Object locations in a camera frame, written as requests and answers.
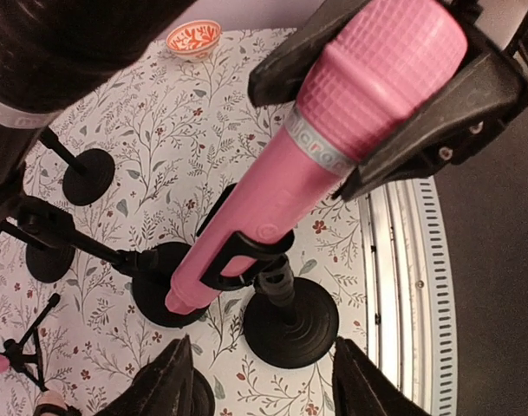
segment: patterned bowl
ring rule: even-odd
[[[167,47],[190,62],[207,58],[218,46],[221,26],[212,20],[195,20],[175,29],[167,37]]]

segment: pink wall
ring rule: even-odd
[[[196,19],[212,19],[223,30],[297,28],[323,0],[198,0],[170,28]],[[161,37],[166,37],[169,30]]]

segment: table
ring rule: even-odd
[[[153,43],[137,64],[52,125],[72,152],[100,147],[114,156],[117,173],[106,195],[88,207],[69,204],[61,189],[66,166],[41,146],[29,156],[25,189],[71,212],[78,230],[116,249],[192,244],[218,195],[242,176],[289,111],[289,105],[254,109],[245,94],[251,69],[289,33],[225,32],[212,58],[198,64],[173,57],[162,41]],[[434,278],[430,247],[421,240],[427,222],[420,203],[428,192],[435,195],[430,179],[382,187],[347,204],[324,200],[295,229],[289,255],[298,276],[319,282],[335,298],[340,335],[368,350],[395,385],[431,410],[439,386],[432,387],[428,365],[439,355],[424,303]],[[248,349],[241,316],[252,289],[223,294],[188,328],[159,328],[140,315],[129,279],[109,264],[77,252],[72,270],[44,285],[29,276],[23,259],[23,244],[1,236],[0,345],[19,337],[48,297],[61,293],[61,305],[41,329],[47,384],[85,415],[100,411],[185,333],[196,368],[213,387],[217,415],[334,414],[332,353],[313,366],[283,371]],[[450,298],[450,269],[445,274]],[[448,314],[453,319],[452,309]],[[37,397],[24,378],[0,377],[0,415],[31,414]]]

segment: stand base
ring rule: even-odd
[[[191,416],[213,416],[215,414],[215,397],[204,375],[194,369],[192,382]]]
[[[42,283],[55,283],[59,281],[73,264],[75,247],[70,245],[59,249],[47,247],[39,250],[27,245],[25,260],[29,273]]]
[[[256,294],[244,312],[244,337],[262,361],[279,368],[307,367],[333,347],[339,330],[335,301],[322,286],[295,278],[297,324],[283,322],[267,296]]]
[[[160,259],[159,269],[153,280],[134,278],[132,283],[133,299],[139,311],[156,325],[166,328],[183,328],[200,319],[207,308],[198,309],[190,315],[177,315],[166,308],[167,292],[171,288],[171,276],[190,250],[184,243],[165,243],[156,247]]]
[[[87,171],[81,175],[71,167],[63,176],[63,194],[77,206],[92,204],[109,188],[115,175],[115,162],[111,155],[101,149],[89,149],[79,154],[76,159]]]

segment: floral pattern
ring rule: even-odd
[[[62,195],[64,163],[37,146],[25,187],[69,211],[77,228],[116,249],[167,241],[192,244],[230,183],[239,180],[281,127],[288,105],[253,108],[251,69],[288,30],[225,32],[212,57],[183,62],[155,42],[135,65],[69,108],[53,124],[73,153],[110,152],[115,180],[91,206]],[[366,296],[357,201],[326,199],[295,230],[294,271],[319,282],[341,312],[341,335],[366,345]],[[330,416],[332,353],[297,371],[265,365],[248,349],[241,319],[253,289],[223,294],[184,329],[159,328],[134,305],[130,280],[77,251],[58,283],[33,280],[24,245],[0,236],[0,348],[19,338],[49,296],[62,301],[41,327],[47,384],[90,415],[122,393],[172,339],[191,336],[196,367],[210,381],[221,416]],[[24,377],[0,376],[0,416],[32,414],[39,392]]]

